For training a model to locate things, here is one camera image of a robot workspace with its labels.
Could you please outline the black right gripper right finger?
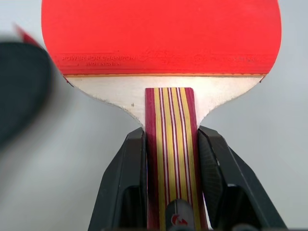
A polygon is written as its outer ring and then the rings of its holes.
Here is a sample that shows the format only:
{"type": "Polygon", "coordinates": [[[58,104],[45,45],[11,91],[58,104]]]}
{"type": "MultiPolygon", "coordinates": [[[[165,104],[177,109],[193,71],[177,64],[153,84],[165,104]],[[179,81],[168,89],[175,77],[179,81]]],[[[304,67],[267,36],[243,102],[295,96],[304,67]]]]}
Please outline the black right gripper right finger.
{"type": "Polygon", "coordinates": [[[286,228],[254,171],[217,131],[199,127],[198,154],[212,228],[286,228]]]}

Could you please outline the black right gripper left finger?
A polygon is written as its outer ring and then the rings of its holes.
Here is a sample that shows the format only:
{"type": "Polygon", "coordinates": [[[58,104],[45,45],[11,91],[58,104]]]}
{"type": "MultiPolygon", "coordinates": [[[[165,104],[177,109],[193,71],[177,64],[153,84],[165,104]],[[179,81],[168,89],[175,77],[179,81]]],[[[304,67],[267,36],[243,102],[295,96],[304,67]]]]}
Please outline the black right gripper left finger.
{"type": "Polygon", "coordinates": [[[129,133],[105,170],[90,228],[147,227],[146,136],[129,133]]]}

